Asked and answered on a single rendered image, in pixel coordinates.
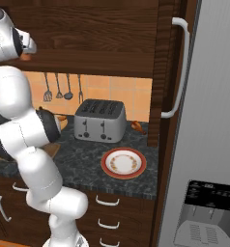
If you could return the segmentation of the hanging grey long fork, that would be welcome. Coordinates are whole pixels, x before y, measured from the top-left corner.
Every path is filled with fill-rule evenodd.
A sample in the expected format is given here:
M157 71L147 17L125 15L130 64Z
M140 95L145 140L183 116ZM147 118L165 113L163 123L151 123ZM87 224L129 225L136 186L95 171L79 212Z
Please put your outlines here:
M80 103L82 103L84 101L83 92L82 92L82 86L81 86L81 75L80 74L77 75L77 79L78 79L78 100L79 100L79 104L80 104Z

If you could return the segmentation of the brown croissant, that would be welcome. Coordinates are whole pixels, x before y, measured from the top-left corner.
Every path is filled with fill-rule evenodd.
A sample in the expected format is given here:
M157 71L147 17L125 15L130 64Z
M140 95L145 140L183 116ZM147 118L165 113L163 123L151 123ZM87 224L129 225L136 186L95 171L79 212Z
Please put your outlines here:
M147 132L142 128L141 124L138 121L132 121L130 127L138 132L141 132L143 135L146 135Z

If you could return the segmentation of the silver four-slot toaster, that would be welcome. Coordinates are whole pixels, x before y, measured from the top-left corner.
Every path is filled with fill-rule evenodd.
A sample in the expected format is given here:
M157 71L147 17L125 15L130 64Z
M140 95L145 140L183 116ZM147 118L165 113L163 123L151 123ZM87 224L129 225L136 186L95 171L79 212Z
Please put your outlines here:
M118 143L127 127L125 104L117 100L86 99L75 112L73 124L76 139Z

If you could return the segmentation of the grey fridge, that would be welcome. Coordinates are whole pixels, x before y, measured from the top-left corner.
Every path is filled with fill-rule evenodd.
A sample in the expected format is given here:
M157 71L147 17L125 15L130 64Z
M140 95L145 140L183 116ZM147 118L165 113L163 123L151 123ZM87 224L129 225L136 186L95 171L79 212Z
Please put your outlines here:
M230 0L201 0L158 247L230 247Z

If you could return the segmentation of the dark wood tall side panel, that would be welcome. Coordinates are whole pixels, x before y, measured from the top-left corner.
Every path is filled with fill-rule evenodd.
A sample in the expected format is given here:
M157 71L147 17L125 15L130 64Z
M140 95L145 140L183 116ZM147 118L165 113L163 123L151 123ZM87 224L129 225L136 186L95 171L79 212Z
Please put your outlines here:
M184 17L187 0L158 0L157 35L154 54L153 81L150 116L148 124L148 147L158 145L160 115L165 84L172 69L177 28L172 24L173 17Z

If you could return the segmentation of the wooden cutting board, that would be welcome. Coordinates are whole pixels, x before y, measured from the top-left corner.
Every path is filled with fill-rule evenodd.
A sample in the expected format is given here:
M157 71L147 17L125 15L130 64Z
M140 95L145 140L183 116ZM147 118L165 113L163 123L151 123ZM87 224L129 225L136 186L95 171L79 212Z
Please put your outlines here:
M44 150L51 158L54 158L58 150L60 150L61 145L57 143L50 143L44 145L42 150Z

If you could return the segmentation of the dark wood drawer front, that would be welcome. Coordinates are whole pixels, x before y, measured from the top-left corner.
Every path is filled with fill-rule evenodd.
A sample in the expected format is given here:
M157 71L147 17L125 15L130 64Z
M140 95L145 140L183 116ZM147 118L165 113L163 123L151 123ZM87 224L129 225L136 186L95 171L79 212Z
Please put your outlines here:
M90 247L101 247L100 238L106 242L117 243L120 241L120 247L150 247L149 240L141 239L139 237L123 237L118 235L98 234L91 232L84 232L83 236L89 242Z
M86 227L96 227L98 229L107 230L101 228L98 225L98 219L105 225L116 225L120 222L120 227L117 230L109 230L117 233L128 234L149 234L151 231L151 220L139 215L118 215L107 213L95 213L91 212L83 217Z
M129 214L129 213L153 213L155 202L147 199L140 199L134 197L126 197L122 195L101 193L95 191L86 191L89 198L90 208L97 208L102 211L112 211L114 213ZM99 195L99 199L106 202L116 202L120 199L120 203L117 206L103 206L96 203L96 196Z

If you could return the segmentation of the hanging grey ladle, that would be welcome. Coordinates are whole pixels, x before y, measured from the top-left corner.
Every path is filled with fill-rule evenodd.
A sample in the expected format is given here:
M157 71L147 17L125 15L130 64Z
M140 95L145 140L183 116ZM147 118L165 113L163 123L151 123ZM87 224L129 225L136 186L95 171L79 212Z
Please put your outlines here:
M68 88L70 88L71 87L70 75L67 73L66 76L67 76ZM72 97L73 97L72 91L68 91L67 93L64 94L64 99L66 100L71 100Z

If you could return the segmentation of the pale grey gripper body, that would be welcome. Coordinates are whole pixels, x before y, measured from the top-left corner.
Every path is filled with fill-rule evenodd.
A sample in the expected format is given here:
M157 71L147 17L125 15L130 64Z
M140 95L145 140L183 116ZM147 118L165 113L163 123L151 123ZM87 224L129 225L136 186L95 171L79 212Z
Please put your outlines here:
M23 37L23 52L25 54L35 54L37 52L37 46L32 38Z

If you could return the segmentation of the hanging grey slotted spatula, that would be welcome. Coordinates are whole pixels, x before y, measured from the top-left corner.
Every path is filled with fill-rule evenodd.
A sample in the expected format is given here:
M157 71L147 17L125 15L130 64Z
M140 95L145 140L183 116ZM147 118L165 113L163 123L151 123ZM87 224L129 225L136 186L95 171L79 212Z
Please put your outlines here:
M46 85L46 91L43 94L43 100L45 102L50 102L52 100L52 92L49 89L47 73L45 72L43 75L44 75L44 81L45 81L45 85Z

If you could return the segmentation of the dark wood wall cupboard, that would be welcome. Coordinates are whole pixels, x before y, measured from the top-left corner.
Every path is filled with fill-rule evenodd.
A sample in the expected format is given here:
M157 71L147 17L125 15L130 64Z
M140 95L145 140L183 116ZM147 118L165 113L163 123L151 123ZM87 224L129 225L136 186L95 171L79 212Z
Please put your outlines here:
M27 71L153 76L158 0L0 0L37 44Z

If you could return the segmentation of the red rimmed white plate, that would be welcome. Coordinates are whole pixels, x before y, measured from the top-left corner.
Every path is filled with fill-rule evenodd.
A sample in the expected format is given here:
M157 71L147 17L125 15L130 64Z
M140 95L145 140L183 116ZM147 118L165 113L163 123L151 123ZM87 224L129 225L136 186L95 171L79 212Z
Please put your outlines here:
M137 178L145 171L146 167L145 156L140 151L132 148L112 149L101 158L101 168L112 178Z

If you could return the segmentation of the dark wood base cupboard door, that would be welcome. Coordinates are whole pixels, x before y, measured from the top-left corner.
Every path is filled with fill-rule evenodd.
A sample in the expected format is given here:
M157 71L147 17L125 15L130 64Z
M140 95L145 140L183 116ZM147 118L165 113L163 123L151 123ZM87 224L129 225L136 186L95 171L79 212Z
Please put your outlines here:
M48 216L26 204L25 193L0 192L2 206L12 220L8 223L0 213L0 228L3 240L40 247L50 237Z

